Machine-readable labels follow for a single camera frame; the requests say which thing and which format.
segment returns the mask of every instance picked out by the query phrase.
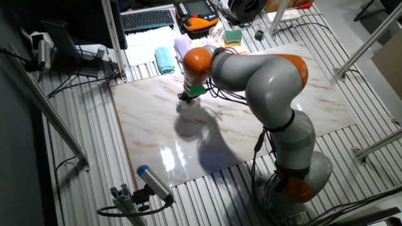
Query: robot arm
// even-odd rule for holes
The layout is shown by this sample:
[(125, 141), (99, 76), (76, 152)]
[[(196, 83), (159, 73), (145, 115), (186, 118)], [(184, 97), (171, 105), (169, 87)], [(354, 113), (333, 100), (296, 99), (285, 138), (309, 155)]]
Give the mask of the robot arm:
[(276, 167), (281, 172), (278, 177), (282, 188), (277, 190), (287, 199), (307, 202), (325, 186), (332, 165), (326, 156), (313, 152), (315, 131), (310, 118), (290, 107), (308, 80), (307, 66), (300, 57), (217, 54), (214, 47), (205, 46), (190, 50), (183, 67), (182, 97), (192, 87), (202, 85), (209, 75), (220, 89), (245, 91), (251, 111), (272, 135)]

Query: metal grating floor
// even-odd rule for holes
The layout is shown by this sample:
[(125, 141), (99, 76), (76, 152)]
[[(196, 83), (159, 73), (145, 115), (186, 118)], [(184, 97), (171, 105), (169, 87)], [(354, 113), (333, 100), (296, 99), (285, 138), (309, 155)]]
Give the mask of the metal grating floor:
[[(304, 9), (303, 12), (319, 13), (315, 6)], [(281, 23), (279, 29), (309, 22), (328, 26), (322, 15), (314, 14), (304, 16), (298, 21)], [(263, 13), (254, 22), (259, 23), (269, 27)], [(233, 29), (226, 22), (224, 26), (227, 30)], [(336, 37), (313, 25), (281, 32), (276, 40), (266, 34), (262, 42), (253, 40), (254, 28), (243, 30), (242, 33), (251, 53), (303, 40), (356, 118), (357, 125), (317, 138), (316, 150), (330, 158), (334, 172), (323, 191), (307, 203), (310, 211), (301, 216), (304, 222), (334, 205), (362, 200), (402, 184), (401, 140), (370, 154), (365, 166), (361, 166), (352, 156), (351, 147), (367, 147), (397, 130), (397, 126), (389, 120), (383, 103), (362, 76), (348, 72), (345, 82), (334, 78), (332, 69), (340, 67), (349, 56), (336, 41)], [(112, 53), (108, 52), (108, 55), (114, 59)], [(129, 81), (156, 75), (159, 73), (155, 62), (128, 68)], [(66, 75), (44, 76), (40, 85), (44, 93), (48, 94), (67, 78)], [(93, 78), (70, 77), (72, 84), (89, 80)], [(125, 218), (106, 218), (96, 214), (98, 208), (112, 205), (112, 196), (109, 193), (111, 187), (127, 183), (134, 190), (108, 84), (90, 83), (64, 90), (52, 98), (51, 102), (87, 151), (90, 161), (88, 172), (80, 167), (76, 159), (63, 165), (58, 171), (65, 225), (130, 225)], [(44, 121), (45, 131), (48, 131), (45, 118)], [(49, 133), (46, 133), (46, 142), (50, 167), (54, 167), (52, 156), (55, 158), (55, 165), (73, 156), (73, 152), (52, 126), (49, 127)], [(273, 163), (271, 156), (258, 158), (258, 171), (272, 172)], [(173, 208), (145, 219), (149, 225), (267, 225), (250, 199), (250, 169), (249, 161), (174, 186), (172, 190), (177, 203)], [(63, 225), (55, 175), (53, 172), (51, 174), (58, 221), (59, 225)], [(162, 203), (156, 197), (151, 199), (150, 205), (152, 209), (156, 209)]]

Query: keyboard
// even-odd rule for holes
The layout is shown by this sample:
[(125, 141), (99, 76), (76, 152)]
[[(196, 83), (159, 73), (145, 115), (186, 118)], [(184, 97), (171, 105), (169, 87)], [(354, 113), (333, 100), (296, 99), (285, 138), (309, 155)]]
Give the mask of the keyboard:
[(124, 31), (148, 30), (174, 25), (169, 10), (148, 11), (122, 15)]

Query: orange tablet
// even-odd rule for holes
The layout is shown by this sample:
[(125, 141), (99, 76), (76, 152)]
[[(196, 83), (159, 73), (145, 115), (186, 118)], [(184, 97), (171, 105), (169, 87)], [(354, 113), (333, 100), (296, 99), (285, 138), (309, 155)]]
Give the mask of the orange tablet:
[(175, 4), (180, 25), (193, 33), (209, 30), (219, 21), (219, 13), (208, 0), (181, 1)]

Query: marble tile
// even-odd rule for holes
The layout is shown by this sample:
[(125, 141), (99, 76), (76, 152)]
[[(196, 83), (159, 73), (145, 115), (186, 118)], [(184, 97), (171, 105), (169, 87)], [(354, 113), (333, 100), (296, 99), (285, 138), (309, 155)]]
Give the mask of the marble tile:
[(259, 51), (253, 55), (277, 53), (298, 55), (307, 64), (307, 85), (301, 94), (293, 100), (291, 106), (294, 109), (304, 111), (311, 118), (317, 136), (355, 124), (355, 120), (344, 101), (332, 88), (303, 41)]
[[(292, 106), (312, 118), (316, 135), (355, 123), (304, 43), (264, 53), (296, 54), (306, 61), (309, 80)], [(183, 75), (177, 73), (111, 87), (134, 171), (147, 164), (175, 186), (253, 158), (262, 124), (247, 106), (205, 94), (183, 110), (177, 98), (182, 90)], [(263, 146), (259, 155), (267, 153)], [(144, 182), (134, 176), (142, 188)]]

